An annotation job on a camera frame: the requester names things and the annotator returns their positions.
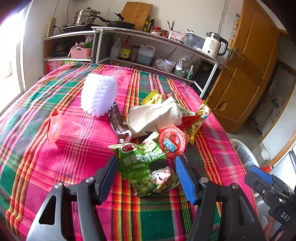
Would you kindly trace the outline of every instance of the white kettle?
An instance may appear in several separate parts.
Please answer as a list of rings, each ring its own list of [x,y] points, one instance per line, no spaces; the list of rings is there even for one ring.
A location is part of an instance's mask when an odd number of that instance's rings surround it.
[[[225,43],[225,48],[222,53],[219,53],[221,42]],[[205,42],[202,46],[202,52],[214,58],[217,58],[217,55],[222,56],[226,54],[227,47],[228,41],[226,39],[222,38],[216,33],[208,32],[207,37],[205,38]]]

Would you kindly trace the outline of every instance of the silver screw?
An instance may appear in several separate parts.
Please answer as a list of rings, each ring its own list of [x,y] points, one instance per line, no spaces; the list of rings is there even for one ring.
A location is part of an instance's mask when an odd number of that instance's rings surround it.
[[[201,181],[202,183],[207,183],[207,182],[209,181],[209,179],[208,179],[207,177],[201,177],[201,178],[200,178],[200,181]]]
[[[94,178],[93,177],[87,177],[86,179],[85,179],[85,182],[86,183],[92,183],[94,181]]]
[[[240,189],[240,186],[237,183],[232,183],[231,186],[233,189]]]
[[[55,188],[61,188],[62,186],[63,186],[62,183],[57,183],[54,187],[55,187]]]

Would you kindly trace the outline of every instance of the black frying pan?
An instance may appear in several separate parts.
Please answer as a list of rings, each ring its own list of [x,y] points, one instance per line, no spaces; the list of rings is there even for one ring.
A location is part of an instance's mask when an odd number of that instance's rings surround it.
[[[124,17],[121,16],[120,13],[116,13],[116,15],[120,18],[120,20],[106,20],[100,16],[96,16],[99,18],[102,22],[107,24],[107,27],[113,27],[113,28],[127,28],[127,29],[133,29],[135,24],[124,22]]]

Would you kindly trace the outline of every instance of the blue label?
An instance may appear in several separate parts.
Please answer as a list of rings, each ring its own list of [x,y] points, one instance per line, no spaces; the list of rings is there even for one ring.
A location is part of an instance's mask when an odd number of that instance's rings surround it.
[[[168,138],[164,139],[163,145],[165,147],[167,147],[169,149],[169,151],[172,152],[172,153],[177,150],[177,147]]]

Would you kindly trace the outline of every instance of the striped tablecloth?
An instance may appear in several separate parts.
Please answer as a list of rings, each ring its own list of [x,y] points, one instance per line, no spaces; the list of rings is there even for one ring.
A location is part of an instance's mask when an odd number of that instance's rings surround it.
[[[89,73],[118,81],[116,102],[123,117],[139,105],[152,89],[173,93],[183,107],[197,111],[201,99],[186,84],[143,71],[97,64],[67,64],[49,73],[19,98],[0,118],[0,218],[21,240],[57,182],[81,182],[103,167],[117,143],[107,115],[91,116],[80,108],[80,95]],[[64,116],[83,125],[80,144],[47,140],[49,115],[57,107]],[[188,163],[213,182],[238,183],[254,209],[245,171],[224,130],[211,114],[185,151]],[[107,200],[97,206],[108,240],[185,240],[195,215],[181,186],[158,197],[139,198],[127,180],[117,174]],[[217,207],[212,240],[218,235]],[[76,240],[82,240],[77,206],[73,204]]]

